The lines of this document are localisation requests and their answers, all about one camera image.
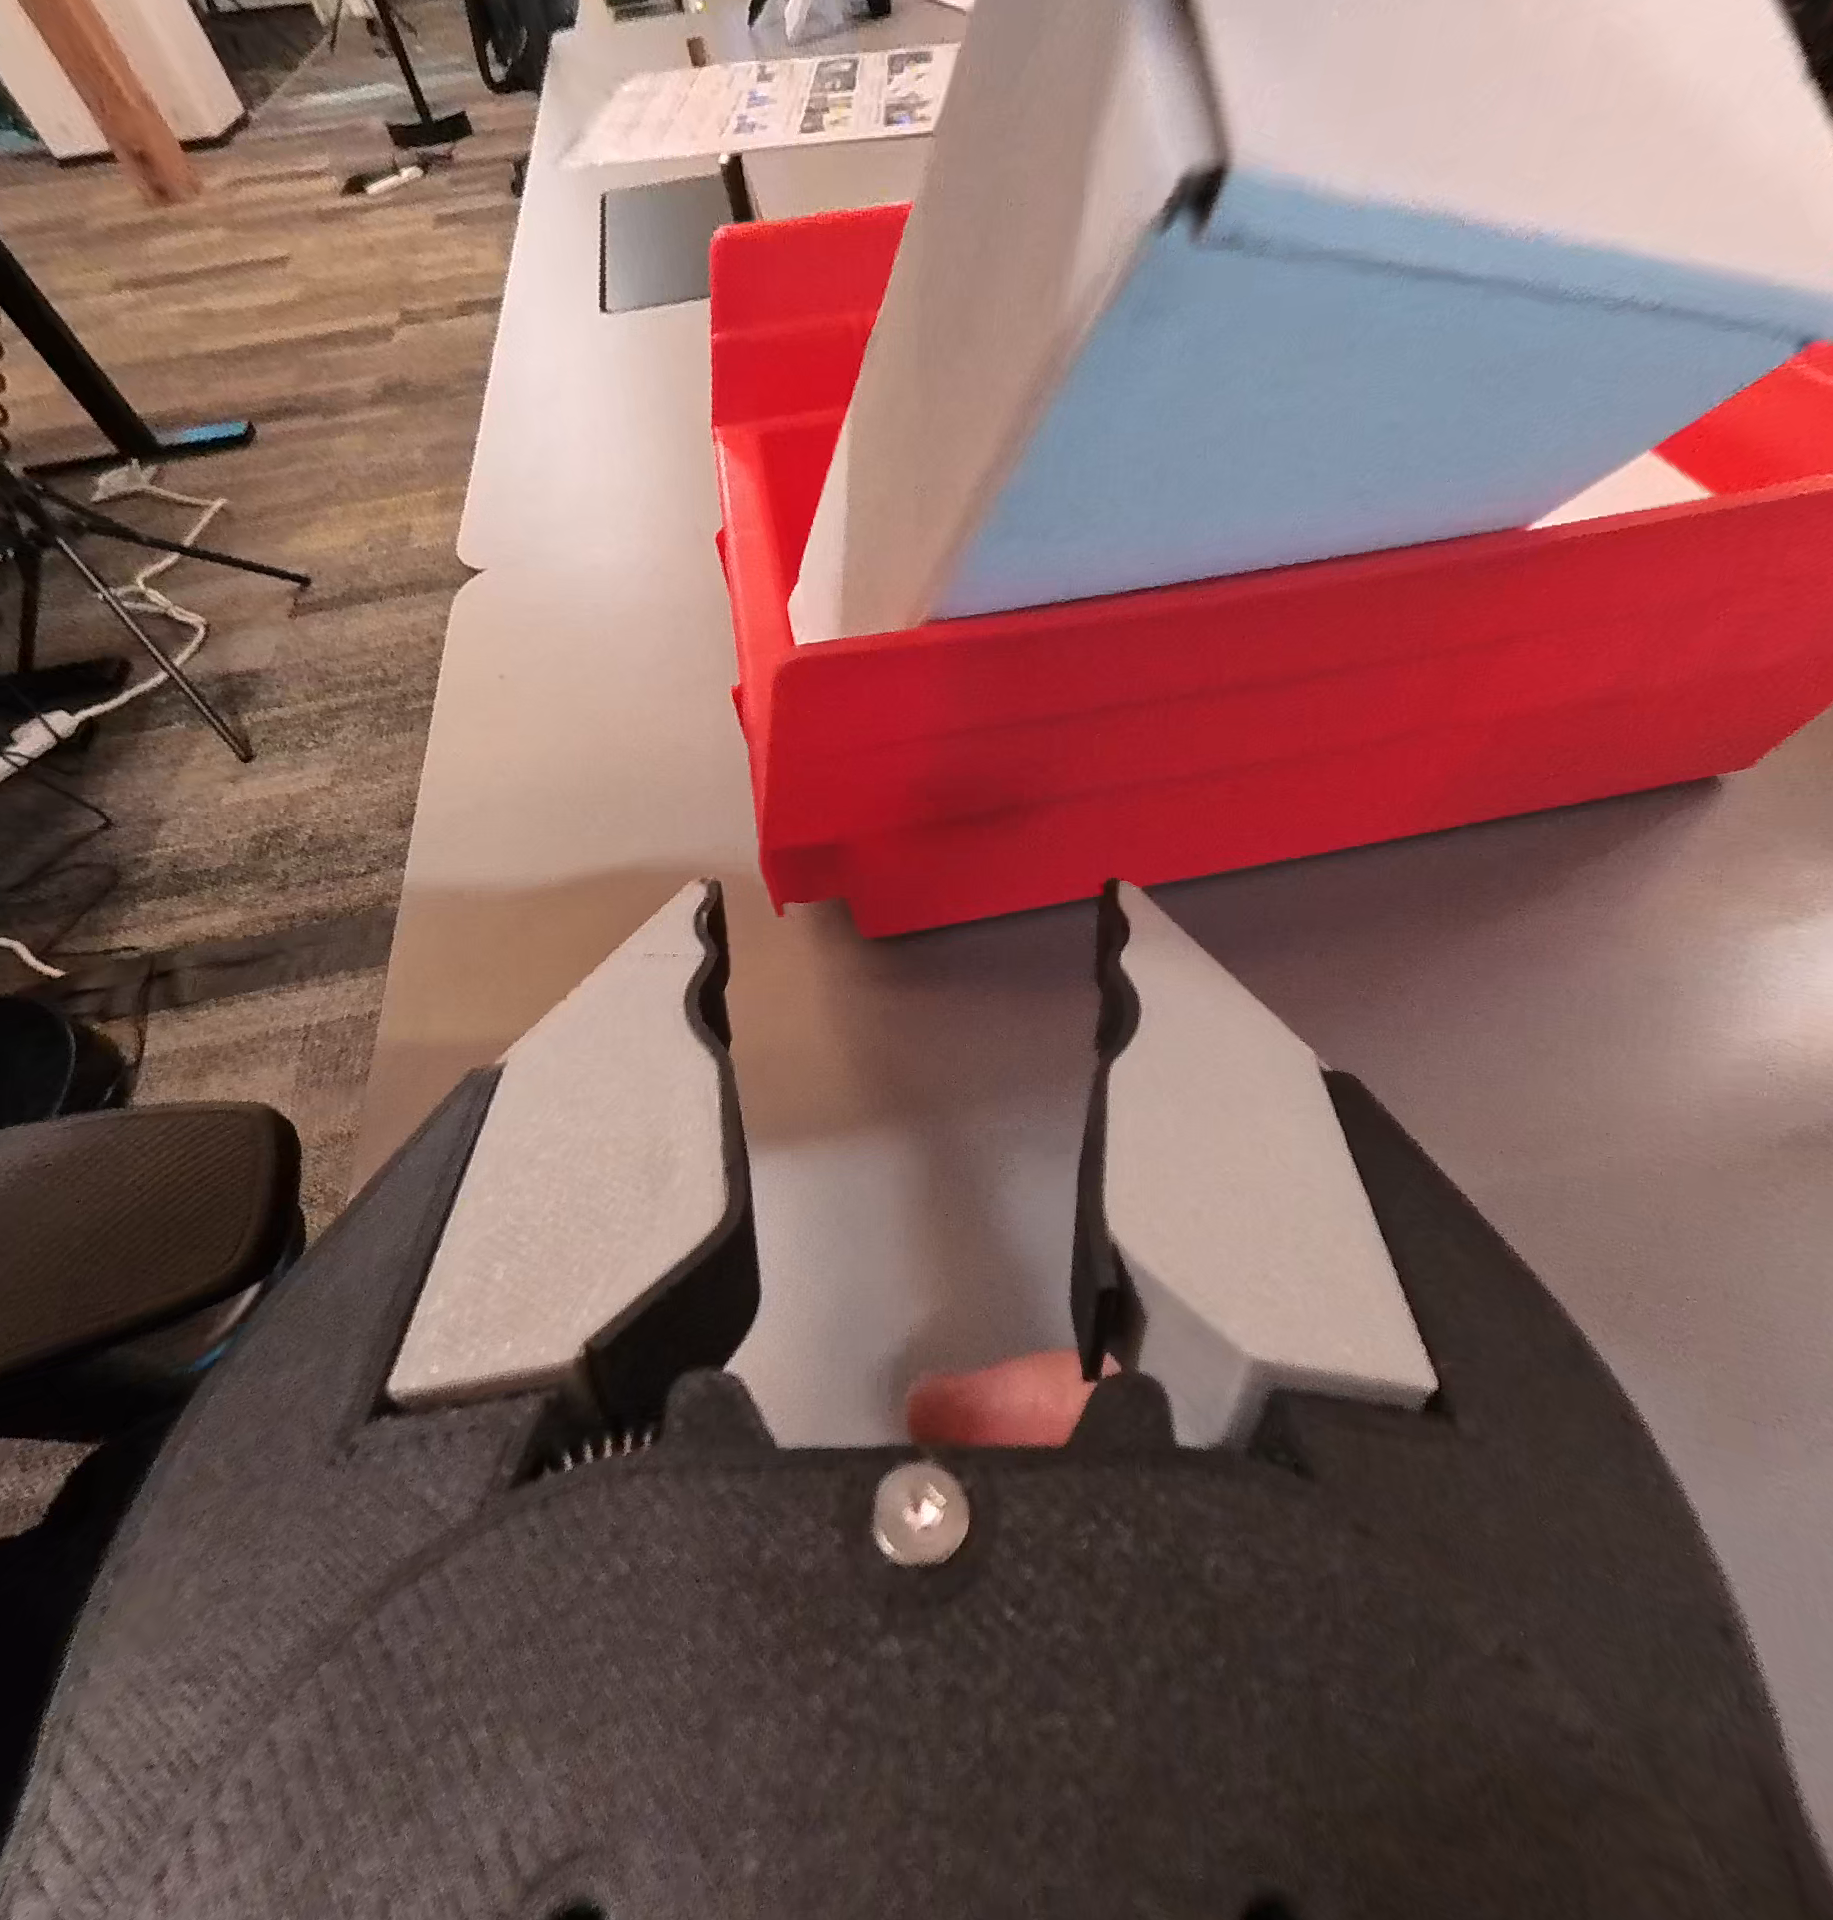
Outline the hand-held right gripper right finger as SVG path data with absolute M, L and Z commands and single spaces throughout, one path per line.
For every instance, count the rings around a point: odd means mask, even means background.
M 1139 885 L 1094 899 L 1074 1351 L 1154 1383 L 1189 1454 L 1241 1454 L 1270 1395 L 1438 1395 L 1314 1045 Z

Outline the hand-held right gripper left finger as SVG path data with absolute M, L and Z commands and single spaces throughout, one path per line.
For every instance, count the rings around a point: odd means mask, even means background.
M 720 885 L 680 885 L 505 1061 L 388 1404 L 667 1406 L 763 1311 Z

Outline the red plastic bin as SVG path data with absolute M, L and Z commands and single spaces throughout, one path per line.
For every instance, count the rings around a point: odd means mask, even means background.
M 803 653 L 788 587 L 902 232 L 872 203 L 712 238 L 773 903 L 964 930 L 1722 779 L 1833 706 L 1833 342 L 1657 447 L 1683 500 Z

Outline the white cardboard mailer box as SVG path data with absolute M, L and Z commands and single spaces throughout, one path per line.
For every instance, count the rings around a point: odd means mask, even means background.
M 1785 5 L 979 5 L 788 629 L 1510 530 L 1811 342 Z
M 1676 508 L 1676 500 L 1710 500 L 1710 489 L 1676 467 L 1668 455 L 1634 455 L 1630 467 L 1601 474 L 1528 530 L 1588 527 L 1588 517 L 1634 517 L 1634 508 Z

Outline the black office chair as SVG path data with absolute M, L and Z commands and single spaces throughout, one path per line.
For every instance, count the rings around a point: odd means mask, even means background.
M 300 1128 L 265 1101 L 4 1125 L 0 1390 L 249 1299 L 300 1243 Z

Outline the white power strip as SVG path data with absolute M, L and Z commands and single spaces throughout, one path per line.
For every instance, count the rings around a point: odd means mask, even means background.
M 66 749 L 81 731 L 94 731 L 104 706 L 38 706 L 0 737 L 0 788 L 28 775 L 41 749 Z

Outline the black tripod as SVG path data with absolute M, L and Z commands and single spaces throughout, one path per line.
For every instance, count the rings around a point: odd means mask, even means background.
M 148 618 L 179 618 L 182 629 L 182 606 L 160 606 L 153 590 L 153 568 L 140 568 L 135 587 L 113 587 L 94 565 L 89 565 L 89 539 L 117 539 L 135 554 L 153 554 L 153 565 L 202 565 L 202 568 L 234 568 L 234 580 L 267 580 L 284 590 L 309 590 L 311 580 L 309 568 L 277 568 L 277 565 L 249 565 L 249 554 L 230 554 L 230 551 L 202 551 L 202 539 L 160 539 L 160 530 L 140 530 L 122 517 L 113 517 L 104 500 L 81 500 L 38 474 L 22 474 L 4 455 L 0 455 L 0 539 L 4 539 L 4 565 L 13 565 L 13 653 L 38 653 L 38 614 L 41 614 L 41 565 L 60 554 L 89 597 L 148 653 L 153 677 L 182 692 L 182 706 L 249 770 L 259 742 L 238 723 L 230 723 L 210 706 L 210 692 L 190 677 L 190 659 L 202 653 L 202 632 L 190 632 L 182 653 L 169 653 Z

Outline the black pole stand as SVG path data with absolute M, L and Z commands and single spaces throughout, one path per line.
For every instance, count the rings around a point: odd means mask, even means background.
M 160 459 L 218 459 L 259 447 L 259 422 L 182 422 L 153 432 L 122 386 L 94 362 L 94 347 L 66 332 L 66 314 L 38 294 L 38 279 L 0 238 L 0 322 L 41 357 L 41 374 L 66 386 L 66 399 L 104 432 L 104 455 L 53 459 L 38 474 L 89 474 L 89 467 L 160 467 Z

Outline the black floor stand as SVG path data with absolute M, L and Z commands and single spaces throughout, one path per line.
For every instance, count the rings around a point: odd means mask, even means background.
M 478 135 L 465 113 L 430 113 L 395 0 L 327 0 L 327 29 L 340 25 L 355 25 L 405 74 L 410 114 L 388 124 L 395 152 L 454 152 L 458 135 Z

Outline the printed desk sheet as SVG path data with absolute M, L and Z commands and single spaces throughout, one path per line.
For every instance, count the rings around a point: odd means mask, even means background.
M 953 74 L 957 45 L 634 74 L 567 135 L 567 165 L 918 135 Z

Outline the wooden beam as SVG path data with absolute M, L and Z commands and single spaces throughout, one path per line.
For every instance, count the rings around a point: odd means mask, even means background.
M 160 104 L 148 94 L 140 63 L 122 56 L 117 29 L 94 0 L 22 0 L 28 29 L 60 56 L 66 84 L 89 104 L 113 164 L 135 172 L 148 203 L 195 203 L 202 186 L 169 134 Z

